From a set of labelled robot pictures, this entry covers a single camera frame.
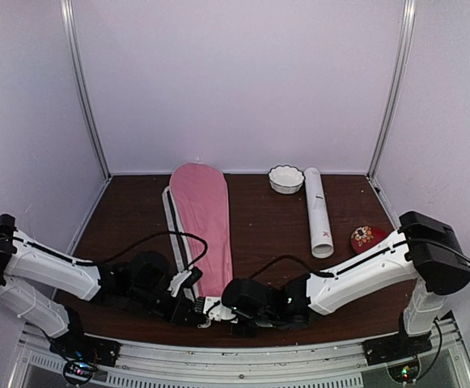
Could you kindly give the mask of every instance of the cardboard tube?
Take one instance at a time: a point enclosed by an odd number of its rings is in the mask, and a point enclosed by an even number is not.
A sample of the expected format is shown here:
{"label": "cardboard tube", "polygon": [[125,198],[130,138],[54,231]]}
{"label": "cardboard tube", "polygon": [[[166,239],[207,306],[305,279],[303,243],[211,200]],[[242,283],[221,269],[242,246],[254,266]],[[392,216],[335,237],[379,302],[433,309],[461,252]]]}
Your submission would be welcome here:
{"label": "cardboard tube", "polygon": [[307,168],[304,174],[312,255],[325,259],[333,253],[333,241],[324,200],[323,182],[319,170],[314,167]]}

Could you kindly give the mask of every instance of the pink cloth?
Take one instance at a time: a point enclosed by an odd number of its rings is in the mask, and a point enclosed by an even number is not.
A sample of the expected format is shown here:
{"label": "pink cloth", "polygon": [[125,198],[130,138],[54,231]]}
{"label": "pink cloth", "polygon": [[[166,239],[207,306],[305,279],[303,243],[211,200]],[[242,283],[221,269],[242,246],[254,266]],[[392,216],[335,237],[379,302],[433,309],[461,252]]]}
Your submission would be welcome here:
{"label": "pink cloth", "polygon": [[[222,172],[204,164],[187,163],[170,178],[170,191],[185,232],[208,243],[208,253],[196,264],[202,272],[199,294],[220,297],[233,279],[229,232],[227,184]],[[202,244],[188,238],[192,258],[202,252]]]}

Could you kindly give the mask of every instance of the white backdrop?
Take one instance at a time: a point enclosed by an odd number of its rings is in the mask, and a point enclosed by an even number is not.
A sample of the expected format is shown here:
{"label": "white backdrop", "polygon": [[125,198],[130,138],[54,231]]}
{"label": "white backdrop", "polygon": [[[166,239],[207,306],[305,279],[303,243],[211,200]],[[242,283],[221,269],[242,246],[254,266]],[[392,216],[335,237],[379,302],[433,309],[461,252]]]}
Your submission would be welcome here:
{"label": "white backdrop", "polygon": [[[470,2],[418,1],[379,182],[398,214],[451,224],[470,255]],[[470,285],[451,299],[470,352]]]}
{"label": "white backdrop", "polygon": [[278,163],[366,172],[403,2],[74,2],[113,173]]}
{"label": "white backdrop", "polygon": [[[0,214],[66,251],[102,185],[60,1],[0,1]],[[0,387],[22,327],[0,306]]]}

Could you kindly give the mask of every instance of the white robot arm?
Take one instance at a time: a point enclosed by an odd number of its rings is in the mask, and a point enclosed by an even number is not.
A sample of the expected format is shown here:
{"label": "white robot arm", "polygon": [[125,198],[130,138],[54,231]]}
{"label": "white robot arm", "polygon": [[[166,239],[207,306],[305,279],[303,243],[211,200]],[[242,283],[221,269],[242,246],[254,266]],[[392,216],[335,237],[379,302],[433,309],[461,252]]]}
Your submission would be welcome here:
{"label": "white robot arm", "polygon": [[[415,212],[406,213],[400,220],[402,227],[379,245],[322,272],[311,270],[281,289],[261,285],[252,278],[234,279],[222,298],[200,297],[193,302],[182,290],[201,277],[198,268],[171,278],[168,262],[157,252],[144,252],[128,264],[113,266],[75,259],[39,244],[15,228],[12,216],[2,215],[0,302],[56,340],[57,352],[62,349],[72,355],[82,354],[83,349],[98,349],[105,355],[101,363],[113,365],[115,357],[109,355],[107,359],[107,355],[117,354],[117,348],[110,351],[111,346],[118,346],[116,343],[89,339],[74,311],[50,301],[24,279],[65,290],[94,304],[157,314],[181,326],[205,326],[206,317],[227,320],[236,323],[232,330],[239,335],[254,334],[258,327],[304,328],[313,312],[331,314],[376,290],[417,279],[411,302],[400,317],[394,344],[369,344],[369,354],[374,354],[369,362],[384,362],[388,356],[383,354],[391,355],[392,348],[408,349],[407,353],[426,349],[423,347],[431,324],[447,295],[470,281],[470,269],[459,256],[426,243],[434,240],[460,251],[450,226]],[[389,349],[374,352],[377,346]]]}
{"label": "white robot arm", "polygon": [[[390,344],[384,340],[368,343],[369,355],[373,354],[368,362],[387,361],[396,356],[395,348],[407,356],[426,351],[427,346],[430,349],[432,322],[447,295],[470,281],[470,268],[452,253],[461,249],[449,225],[416,212],[404,214],[400,221],[401,228],[377,246],[322,272],[311,270],[281,289],[252,278],[234,279],[222,294],[222,304],[215,306],[208,298],[203,312],[216,320],[235,317],[238,324],[232,331],[240,335],[255,335],[258,327],[301,329],[308,325],[312,311],[331,314],[389,285],[417,280],[411,301],[400,316],[398,335]],[[377,352],[377,347],[387,351]]]}
{"label": "white robot arm", "polygon": [[15,219],[0,216],[0,302],[38,326],[53,351],[71,359],[95,353],[102,365],[113,365],[119,344],[86,336],[78,314],[49,300],[25,280],[34,280],[102,306],[117,306],[136,314],[157,314],[181,326],[206,321],[193,301],[181,292],[201,277],[191,268],[171,279],[166,258],[143,252],[128,264],[97,264],[76,259],[35,241],[15,228]]}

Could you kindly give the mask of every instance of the white bowl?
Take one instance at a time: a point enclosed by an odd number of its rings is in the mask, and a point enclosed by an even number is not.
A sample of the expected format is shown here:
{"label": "white bowl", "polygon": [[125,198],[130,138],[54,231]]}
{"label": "white bowl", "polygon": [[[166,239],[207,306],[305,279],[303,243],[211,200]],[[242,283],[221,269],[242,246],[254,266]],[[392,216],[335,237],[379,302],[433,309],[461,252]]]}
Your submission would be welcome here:
{"label": "white bowl", "polygon": [[305,176],[296,167],[276,166],[269,172],[270,187],[280,194],[294,194],[304,180]]}

